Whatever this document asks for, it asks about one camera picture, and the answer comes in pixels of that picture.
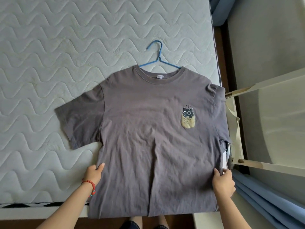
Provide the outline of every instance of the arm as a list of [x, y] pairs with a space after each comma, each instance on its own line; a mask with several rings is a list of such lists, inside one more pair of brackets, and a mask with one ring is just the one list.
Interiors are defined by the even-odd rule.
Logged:
[[220, 176], [219, 171], [214, 169], [213, 188], [224, 229], [251, 229], [238, 208], [231, 200], [235, 192], [235, 183], [232, 179], [231, 170], [224, 169]]
[[[91, 180], [96, 185], [101, 179], [104, 168], [102, 163], [98, 169], [95, 165], [89, 166], [84, 176], [84, 180]], [[72, 229], [86, 203], [88, 196], [92, 192], [92, 185], [88, 182], [82, 183], [68, 199], [37, 229]]]

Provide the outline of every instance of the yellow pocket graphic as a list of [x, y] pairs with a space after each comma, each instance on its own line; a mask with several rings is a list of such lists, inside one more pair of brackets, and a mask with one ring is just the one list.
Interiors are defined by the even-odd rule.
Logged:
[[195, 126], [195, 116], [193, 115], [192, 118], [188, 118], [188, 117], [185, 117], [181, 116], [181, 125], [185, 128], [192, 128]]

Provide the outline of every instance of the quilted mattress surface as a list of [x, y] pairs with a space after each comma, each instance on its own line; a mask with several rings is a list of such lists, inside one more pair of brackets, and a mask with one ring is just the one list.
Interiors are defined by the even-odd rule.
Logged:
[[155, 60], [156, 39], [164, 60], [219, 84], [208, 0], [0, 0], [0, 203], [67, 199], [101, 145], [71, 150], [54, 109]]

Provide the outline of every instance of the hand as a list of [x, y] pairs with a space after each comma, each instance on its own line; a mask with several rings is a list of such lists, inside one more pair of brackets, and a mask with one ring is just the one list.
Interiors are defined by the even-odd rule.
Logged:
[[232, 179], [232, 172], [229, 169], [223, 169], [224, 174], [220, 176], [219, 171], [214, 169], [212, 185], [216, 197], [231, 198], [235, 192], [235, 182]]
[[83, 181], [93, 181], [95, 185], [101, 180], [102, 171], [104, 169], [105, 163], [101, 163], [100, 166], [96, 169], [95, 165], [91, 165], [87, 168], [84, 175]]

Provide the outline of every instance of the forearm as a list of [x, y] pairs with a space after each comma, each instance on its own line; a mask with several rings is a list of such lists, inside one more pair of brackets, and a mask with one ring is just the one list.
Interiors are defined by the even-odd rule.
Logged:
[[216, 195], [224, 229], [251, 229], [229, 197]]
[[81, 184], [68, 199], [37, 229], [70, 229], [76, 221], [92, 192], [92, 185], [88, 182]]

